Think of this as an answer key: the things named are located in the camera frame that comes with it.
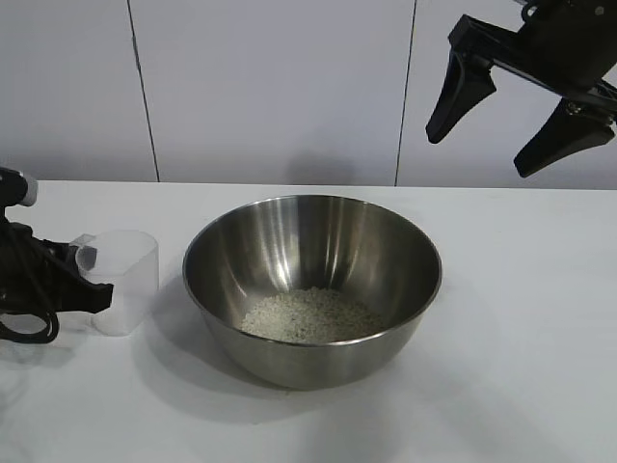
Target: bowl rim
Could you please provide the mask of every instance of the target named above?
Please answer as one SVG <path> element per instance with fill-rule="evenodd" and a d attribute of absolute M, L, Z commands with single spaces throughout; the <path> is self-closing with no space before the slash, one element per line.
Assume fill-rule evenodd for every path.
<path fill-rule="evenodd" d="M 187 260 L 188 260 L 189 254 L 191 253 L 191 250 L 197 244 L 198 240 L 209 229 L 211 229 L 212 227 L 214 227 L 215 225 L 220 223 L 222 220 L 224 220 L 226 217 L 230 216 L 231 214 L 240 212 L 241 210 L 248 209 L 250 207 L 254 207 L 254 206 L 259 205 L 259 204 L 267 204 L 267 203 L 272 203 L 272 202 L 276 202 L 276 201 L 292 200 L 292 199 L 297 199 L 297 198 L 334 198 L 334 199 L 338 199 L 338 200 L 349 201 L 349 202 L 352 202 L 352 203 L 370 205 L 370 206 L 382 209 L 384 212 L 387 212 L 389 214 L 392 214 L 392 215 L 394 215 L 394 216 L 404 220 L 409 225 L 411 225 L 413 228 L 415 228 L 424 237 L 424 239 L 426 240 L 426 242 L 428 243 L 430 248 L 433 250 L 435 258 L 437 259 L 437 270 L 438 270 L 437 281 L 435 282 L 435 287 L 433 289 L 433 292 L 428 297 L 426 302 L 417 311 L 415 311 L 414 313 L 412 313 L 411 315 L 409 315 L 405 319 L 401 320 L 397 324 L 392 325 L 392 326 L 388 327 L 387 329 L 382 330 L 382 331 L 380 331 L 378 333 L 375 333 L 375 334 L 369 335 L 369 336 L 365 336 L 365 337 L 362 337 L 362 338 L 355 338 L 355 339 L 352 339 L 352 340 L 335 340 L 335 341 L 332 341 L 332 342 L 292 342 L 292 341 L 286 341 L 286 340 L 272 340 L 270 338 L 264 338 L 262 336 L 254 335 L 252 333 L 243 331 L 243 330 L 241 330 L 241 329 L 231 325 L 230 323 L 227 323 L 222 318 L 220 318 L 219 316 L 217 316 L 214 313 L 212 313 L 197 298 L 197 296 L 195 295 L 195 293 L 193 292 L 193 290 L 191 289 L 191 287 L 189 285 L 189 282 L 188 282 L 188 279 L 187 279 L 187 275 L 186 275 L 187 274 Z M 423 229 L 421 229 L 419 226 L 417 226 L 410 219 L 408 219 L 407 217 L 399 214 L 398 212 L 394 212 L 393 210 L 388 209 L 387 207 L 383 207 L 382 205 L 378 205 L 378 204 L 375 204 L 375 203 L 371 203 L 369 201 L 360 200 L 360 199 L 356 199 L 356 198 L 348 198 L 348 197 L 339 196 L 339 195 L 310 194 L 310 193 L 308 193 L 308 194 L 283 195 L 283 196 L 277 196 L 277 197 L 266 198 L 266 199 L 263 199 L 263 200 L 253 201 L 251 203 L 247 203 L 247 204 L 243 204 L 243 205 L 240 205 L 238 207 L 235 207 L 234 209 L 231 209 L 228 212 L 218 216 L 216 219 L 210 221 L 203 229 L 201 229 L 201 231 L 199 233 L 197 233 L 197 235 L 189 243 L 189 246 L 186 248 L 186 251 L 184 253 L 184 258 L 182 260 L 182 281 L 184 282 L 184 287 L 186 288 L 187 292 L 189 293 L 189 296 L 191 297 L 191 299 L 193 300 L 195 305 L 200 310 L 204 311 L 209 317 L 213 318 L 216 322 L 220 323 L 221 325 L 225 326 L 226 328 L 229 328 L 230 330 L 232 330 L 232 331 L 234 331 L 234 332 L 236 332 L 236 333 L 238 333 L 240 335 L 247 336 L 249 338 L 253 338 L 253 339 L 256 339 L 256 340 L 262 340 L 262 341 L 266 341 L 266 342 L 272 342 L 272 343 L 275 343 L 275 344 L 282 344 L 282 345 L 295 346 L 295 347 L 328 347 L 328 346 L 338 346 L 338 345 L 341 345 L 341 346 L 342 345 L 352 345 L 352 344 L 357 344 L 357 343 L 360 343 L 360 342 L 365 342 L 365 341 L 368 341 L 368 340 L 375 340 L 375 339 L 378 339 L 380 337 L 383 337 L 383 336 L 387 335 L 388 333 L 391 333 L 392 331 L 398 330 L 399 328 L 402 328 L 402 327 L 408 325 L 409 323 L 413 322 L 415 319 L 421 317 L 426 312 L 426 310 L 429 308 L 429 306 L 433 303 L 433 301 L 437 297 L 438 292 L 441 289 L 442 281 L 443 281 L 443 263 L 442 263 L 442 257 L 440 255 L 439 250 L 437 249 L 437 246 L 435 246 L 435 243 L 428 236 L 428 234 L 426 234 Z"/>

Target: robotic arm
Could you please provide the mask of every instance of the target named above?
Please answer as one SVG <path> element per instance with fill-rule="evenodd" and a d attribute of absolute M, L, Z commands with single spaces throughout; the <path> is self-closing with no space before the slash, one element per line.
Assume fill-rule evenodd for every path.
<path fill-rule="evenodd" d="M 0 167 L 0 340 L 52 342 L 60 327 L 57 313 L 99 313 L 111 304 L 112 285 L 94 285 L 79 275 L 77 246 L 36 239 L 30 227 L 6 218 L 6 207 L 32 205 L 36 199 L 35 179 Z M 25 314 L 44 327 L 13 328 L 12 315 Z"/>
<path fill-rule="evenodd" d="M 617 89 L 603 81 L 617 64 L 616 0 L 517 0 L 518 32 L 464 15 L 451 44 L 442 94 L 426 126 L 439 143 L 475 105 L 496 91 L 497 66 L 561 96 L 549 120 L 519 152 L 528 177 L 570 154 L 614 138 Z"/>

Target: plastic cup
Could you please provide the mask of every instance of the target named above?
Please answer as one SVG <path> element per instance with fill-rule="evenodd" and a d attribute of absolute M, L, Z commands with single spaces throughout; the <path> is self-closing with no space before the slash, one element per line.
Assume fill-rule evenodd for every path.
<path fill-rule="evenodd" d="M 109 309 L 96 313 L 92 324 L 109 336 L 126 336 L 144 320 L 158 291 L 158 243 L 143 231 L 108 231 L 83 235 L 75 261 L 91 283 L 114 285 Z"/>

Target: white wall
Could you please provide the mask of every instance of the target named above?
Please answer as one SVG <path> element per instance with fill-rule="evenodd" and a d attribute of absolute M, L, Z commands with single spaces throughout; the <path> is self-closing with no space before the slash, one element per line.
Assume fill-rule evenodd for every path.
<path fill-rule="evenodd" d="M 154 180 L 125 0 L 0 2 L 0 162 Z"/>
<path fill-rule="evenodd" d="M 414 0 L 132 0 L 161 177 L 394 184 Z"/>
<path fill-rule="evenodd" d="M 393 184 L 414 2 L 131 0 L 162 179 Z M 450 30 L 462 14 L 516 30 L 521 6 L 417 2 L 398 184 L 617 187 L 617 142 L 519 178 L 558 97 L 499 69 L 430 145 Z M 0 163 L 156 179 L 125 0 L 0 2 L 0 63 Z"/>
<path fill-rule="evenodd" d="M 462 14 L 511 30 L 521 6 L 508 0 L 418 0 L 399 185 L 617 187 L 617 141 L 574 154 L 527 179 L 513 159 L 547 120 L 559 97 L 495 69 L 497 93 L 465 116 L 438 145 L 425 125 L 442 89 L 447 36 Z M 617 83 L 617 69 L 608 80 Z"/>

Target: black robotic arm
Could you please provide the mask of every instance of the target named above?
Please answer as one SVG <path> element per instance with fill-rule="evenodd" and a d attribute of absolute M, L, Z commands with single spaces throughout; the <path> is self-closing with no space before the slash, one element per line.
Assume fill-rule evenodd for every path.
<path fill-rule="evenodd" d="M 426 132 L 439 143 L 496 91 L 492 67 L 506 69 L 562 98 L 515 158 L 519 174 L 528 177 L 614 138 L 617 89 L 603 78 L 617 64 L 617 0 L 517 1 L 523 4 L 518 32 L 467 15 L 454 27 L 442 94 Z"/>

